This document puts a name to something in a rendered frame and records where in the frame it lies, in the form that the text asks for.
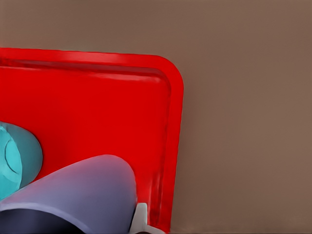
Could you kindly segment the red plastic tray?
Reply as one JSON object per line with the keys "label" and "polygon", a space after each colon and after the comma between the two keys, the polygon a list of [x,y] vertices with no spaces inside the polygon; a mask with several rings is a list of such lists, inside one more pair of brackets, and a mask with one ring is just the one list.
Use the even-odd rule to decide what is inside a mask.
{"label": "red plastic tray", "polygon": [[171,227],[183,80],[155,55],[0,48],[0,121],[36,136],[41,179],[110,154],[134,170],[148,223]]}

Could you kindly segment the teal bowl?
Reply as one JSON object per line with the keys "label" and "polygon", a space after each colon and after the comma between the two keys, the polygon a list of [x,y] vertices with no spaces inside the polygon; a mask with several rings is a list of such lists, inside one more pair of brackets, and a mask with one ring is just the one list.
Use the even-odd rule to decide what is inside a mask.
{"label": "teal bowl", "polygon": [[31,132],[0,121],[0,200],[34,181],[42,162],[40,143]]}

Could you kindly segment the lavender purple cup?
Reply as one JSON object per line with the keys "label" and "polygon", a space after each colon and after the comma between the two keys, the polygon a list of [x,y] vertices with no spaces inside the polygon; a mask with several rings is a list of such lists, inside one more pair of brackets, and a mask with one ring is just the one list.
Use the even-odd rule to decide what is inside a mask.
{"label": "lavender purple cup", "polygon": [[55,171],[0,201],[0,234],[127,234],[135,175],[117,156]]}

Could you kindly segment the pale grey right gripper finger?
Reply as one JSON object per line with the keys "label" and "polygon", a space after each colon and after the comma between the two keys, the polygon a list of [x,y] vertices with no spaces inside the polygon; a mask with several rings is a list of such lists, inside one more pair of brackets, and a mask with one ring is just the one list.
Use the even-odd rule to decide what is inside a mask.
{"label": "pale grey right gripper finger", "polygon": [[130,226],[129,234],[162,234],[162,230],[148,225],[146,203],[138,203]]}

